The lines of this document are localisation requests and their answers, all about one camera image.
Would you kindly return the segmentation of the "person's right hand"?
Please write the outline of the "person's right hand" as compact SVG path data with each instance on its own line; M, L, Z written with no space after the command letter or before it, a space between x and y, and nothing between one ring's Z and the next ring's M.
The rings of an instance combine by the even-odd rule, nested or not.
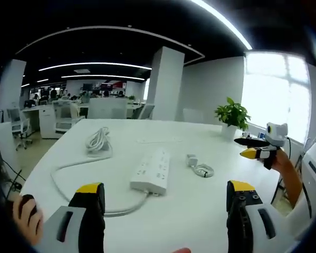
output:
M272 169L278 171L279 173L283 173L291 168L292 164L289 157L282 149L279 149L276 152L276 156L272 163Z

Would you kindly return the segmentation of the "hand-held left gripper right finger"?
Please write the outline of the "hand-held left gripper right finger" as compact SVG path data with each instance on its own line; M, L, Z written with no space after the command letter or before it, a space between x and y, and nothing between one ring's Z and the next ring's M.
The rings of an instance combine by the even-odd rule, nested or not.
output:
M228 252L292 252L298 241L286 219L248 183L227 183Z

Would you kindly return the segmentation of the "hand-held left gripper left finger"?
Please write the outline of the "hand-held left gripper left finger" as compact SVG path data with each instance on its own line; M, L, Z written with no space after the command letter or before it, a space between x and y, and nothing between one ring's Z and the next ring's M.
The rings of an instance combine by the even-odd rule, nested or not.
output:
M103 252L104 184L80 187L68 206L59 207L43 225L37 252Z

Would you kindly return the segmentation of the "person's left hand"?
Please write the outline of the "person's left hand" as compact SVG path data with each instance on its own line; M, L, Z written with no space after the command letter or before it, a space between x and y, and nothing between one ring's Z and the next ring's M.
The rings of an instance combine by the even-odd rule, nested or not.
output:
M26 241L35 246L43 236L43 214L37 210L32 215L36 208L35 199L29 199L24 204L22 202L23 197L18 195L13 203L13 220Z

